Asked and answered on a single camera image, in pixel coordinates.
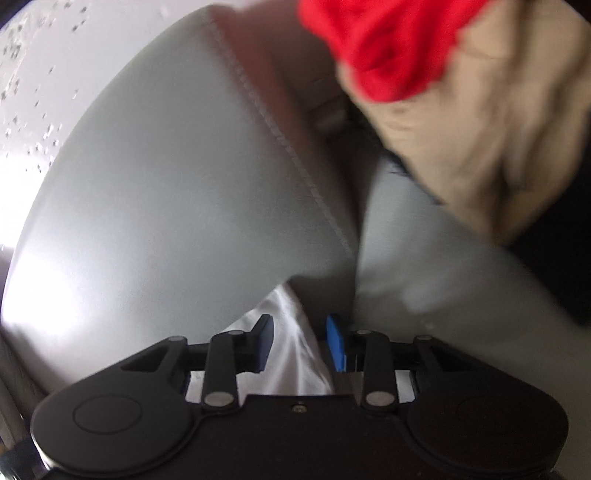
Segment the white t-shirt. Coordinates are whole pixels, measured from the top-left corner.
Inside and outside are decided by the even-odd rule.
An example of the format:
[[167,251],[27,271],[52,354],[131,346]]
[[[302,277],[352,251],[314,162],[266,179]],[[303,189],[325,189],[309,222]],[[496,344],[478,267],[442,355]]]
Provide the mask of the white t-shirt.
[[239,402],[249,395],[361,398],[363,375],[335,373],[328,347],[318,342],[300,299],[287,283],[276,286],[224,331],[249,332],[263,314],[273,316],[273,346],[263,372],[236,376]]

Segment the grey sofa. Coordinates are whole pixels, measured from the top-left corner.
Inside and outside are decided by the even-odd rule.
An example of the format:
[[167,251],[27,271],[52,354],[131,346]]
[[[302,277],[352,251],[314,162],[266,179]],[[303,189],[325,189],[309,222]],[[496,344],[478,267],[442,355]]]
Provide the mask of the grey sofa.
[[352,309],[346,180],[253,31],[207,6],[90,105],[28,215],[2,327],[45,391],[166,337],[204,342],[280,284]]

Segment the black folded garments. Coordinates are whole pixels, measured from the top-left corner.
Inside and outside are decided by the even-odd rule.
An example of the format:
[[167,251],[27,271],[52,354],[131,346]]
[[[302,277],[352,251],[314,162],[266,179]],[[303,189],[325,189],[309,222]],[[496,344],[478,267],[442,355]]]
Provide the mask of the black folded garments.
[[[356,107],[349,106],[348,120],[349,135],[356,140],[352,168],[360,180],[362,230],[370,184],[382,160],[390,162],[396,172],[412,180],[445,212],[443,206],[412,179],[401,159],[382,145]],[[517,260],[567,316],[584,329],[590,326],[589,221],[590,160],[585,158],[567,190],[508,246],[498,247]]]

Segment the beige folded garment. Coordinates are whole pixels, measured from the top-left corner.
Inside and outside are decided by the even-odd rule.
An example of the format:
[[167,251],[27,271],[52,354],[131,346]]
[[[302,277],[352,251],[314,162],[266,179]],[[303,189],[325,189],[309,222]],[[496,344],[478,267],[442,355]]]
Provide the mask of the beige folded garment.
[[564,1],[495,1],[443,77],[404,101],[339,83],[383,145],[457,220],[511,242],[572,182],[590,135],[590,26]]

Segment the red folded garment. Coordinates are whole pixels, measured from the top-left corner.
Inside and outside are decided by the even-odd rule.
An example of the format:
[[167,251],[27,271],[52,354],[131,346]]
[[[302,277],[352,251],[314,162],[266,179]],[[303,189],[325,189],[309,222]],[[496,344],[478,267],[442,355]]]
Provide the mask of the red folded garment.
[[391,103],[420,94],[444,73],[461,30],[483,0],[305,0],[304,28],[345,65],[360,95]]

